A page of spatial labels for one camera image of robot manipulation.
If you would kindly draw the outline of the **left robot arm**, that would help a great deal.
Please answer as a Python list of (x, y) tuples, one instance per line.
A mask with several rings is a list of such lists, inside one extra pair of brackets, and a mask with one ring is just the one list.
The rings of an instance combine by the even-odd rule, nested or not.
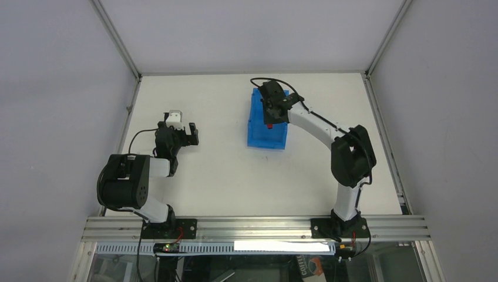
[(176, 226), (171, 205), (149, 195), (149, 182), (155, 177), (173, 177), (178, 168), (177, 155), (182, 147), (199, 144), (198, 129), (189, 123), (190, 133), (180, 125), (159, 122), (154, 129), (138, 132), (154, 133), (155, 147), (151, 155), (132, 153), (112, 154), (97, 178), (97, 200), (108, 210), (132, 212), (146, 223)]

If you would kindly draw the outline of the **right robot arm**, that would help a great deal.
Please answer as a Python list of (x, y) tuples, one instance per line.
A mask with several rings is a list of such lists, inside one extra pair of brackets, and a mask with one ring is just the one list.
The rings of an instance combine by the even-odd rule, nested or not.
[[(361, 191), (373, 182), (376, 156), (369, 133), (362, 125), (340, 126), (305, 104), (305, 99), (289, 83), (276, 78), (252, 78), (261, 94), (266, 125), (287, 123), (306, 131), (330, 151), (331, 173), (338, 183), (331, 219), (343, 226), (359, 221)], [(290, 87), (286, 95), (283, 86)]]

